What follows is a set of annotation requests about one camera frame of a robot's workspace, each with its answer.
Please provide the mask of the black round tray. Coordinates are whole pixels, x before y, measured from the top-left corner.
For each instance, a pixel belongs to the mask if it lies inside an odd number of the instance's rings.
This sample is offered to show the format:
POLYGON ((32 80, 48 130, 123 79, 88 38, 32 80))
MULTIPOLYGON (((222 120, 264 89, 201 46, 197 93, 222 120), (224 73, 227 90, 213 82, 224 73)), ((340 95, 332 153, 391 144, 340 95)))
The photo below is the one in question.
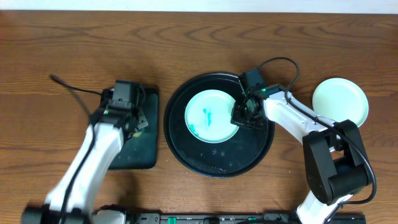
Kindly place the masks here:
POLYGON ((234 177, 251 170, 271 148, 275 123, 268 122, 264 130, 239 128, 225 142, 203 142, 188 130, 184 112, 189 100, 204 90, 221 90, 235 100, 244 98, 238 76, 233 73, 205 73, 185 82, 165 109, 164 134, 170 150, 185 167, 208 177, 234 177))

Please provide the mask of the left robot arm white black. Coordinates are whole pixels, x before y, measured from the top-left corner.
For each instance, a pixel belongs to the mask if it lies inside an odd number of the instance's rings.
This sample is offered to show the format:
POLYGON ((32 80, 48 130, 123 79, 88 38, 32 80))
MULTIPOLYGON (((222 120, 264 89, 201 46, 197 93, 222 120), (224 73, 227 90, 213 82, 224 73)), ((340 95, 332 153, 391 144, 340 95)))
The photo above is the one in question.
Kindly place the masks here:
POLYGON ((83 144, 61 181, 42 207, 25 208, 21 223, 130 223, 130 215, 114 207, 93 213, 94 201, 114 158, 131 148, 140 130, 156 128, 157 117, 140 107, 100 106, 89 116, 83 144))

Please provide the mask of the mint plate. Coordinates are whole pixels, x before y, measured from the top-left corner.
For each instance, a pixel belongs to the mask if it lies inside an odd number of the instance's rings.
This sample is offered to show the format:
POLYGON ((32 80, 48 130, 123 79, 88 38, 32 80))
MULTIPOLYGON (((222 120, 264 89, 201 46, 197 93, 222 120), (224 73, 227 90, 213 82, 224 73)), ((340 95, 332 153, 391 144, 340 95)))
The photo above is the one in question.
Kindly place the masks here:
POLYGON ((347 119, 360 127, 369 113, 368 99, 354 82, 330 78, 319 84, 312 96, 313 110, 326 118, 342 122, 347 119))
POLYGON ((189 132, 206 143, 221 143, 232 138, 239 127, 231 123, 235 99, 221 90, 204 90, 193 96, 185 108, 189 132))

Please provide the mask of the green yellow sponge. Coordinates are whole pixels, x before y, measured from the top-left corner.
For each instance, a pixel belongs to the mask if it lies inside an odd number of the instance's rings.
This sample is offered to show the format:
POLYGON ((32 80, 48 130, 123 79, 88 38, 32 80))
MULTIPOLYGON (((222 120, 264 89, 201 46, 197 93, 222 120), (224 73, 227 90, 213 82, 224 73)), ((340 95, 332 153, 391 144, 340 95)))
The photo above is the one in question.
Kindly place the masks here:
POLYGON ((138 132, 135 132, 135 133, 132 135, 132 137, 133 137, 133 138, 139 138, 139 137, 141 136, 141 134, 142 134, 142 131, 138 131, 138 132))

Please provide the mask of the black rectangular tray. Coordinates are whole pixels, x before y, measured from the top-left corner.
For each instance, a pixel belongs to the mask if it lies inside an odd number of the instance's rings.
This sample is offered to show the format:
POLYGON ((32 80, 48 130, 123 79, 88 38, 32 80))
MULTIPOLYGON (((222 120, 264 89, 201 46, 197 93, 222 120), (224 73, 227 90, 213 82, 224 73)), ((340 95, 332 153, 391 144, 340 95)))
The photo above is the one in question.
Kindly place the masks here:
POLYGON ((109 170, 150 169, 157 160, 157 140, 159 123, 159 91, 146 88, 147 98, 142 105, 149 125, 139 138, 126 141, 121 152, 112 161, 109 170))

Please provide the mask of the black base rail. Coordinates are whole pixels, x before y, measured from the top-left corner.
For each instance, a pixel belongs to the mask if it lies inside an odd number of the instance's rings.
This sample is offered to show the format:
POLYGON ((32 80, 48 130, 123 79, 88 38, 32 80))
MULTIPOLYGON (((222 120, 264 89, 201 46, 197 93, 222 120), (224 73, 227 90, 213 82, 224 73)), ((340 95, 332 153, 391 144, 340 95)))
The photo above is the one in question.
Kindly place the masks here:
POLYGON ((295 213, 266 212, 256 214, 161 214, 133 213, 130 210, 107 205, 93 214, 94 224, 243 224, 243 223, 300 223, 295 213))

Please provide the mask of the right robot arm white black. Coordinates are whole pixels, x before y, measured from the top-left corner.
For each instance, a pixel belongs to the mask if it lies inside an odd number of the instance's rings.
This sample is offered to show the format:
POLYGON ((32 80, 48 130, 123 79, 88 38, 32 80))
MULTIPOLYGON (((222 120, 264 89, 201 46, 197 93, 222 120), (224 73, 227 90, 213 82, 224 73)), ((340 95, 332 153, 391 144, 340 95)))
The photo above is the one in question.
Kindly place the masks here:
POLYGON ((262 129, 275 122, 303 146, 310 192, 291 222, 328 223, 363 188, 377 189, 359 129, 352 121, 319 116, 280 85, 244 87, 242 92, 244 99, 234 104, 233 124, 262 129))

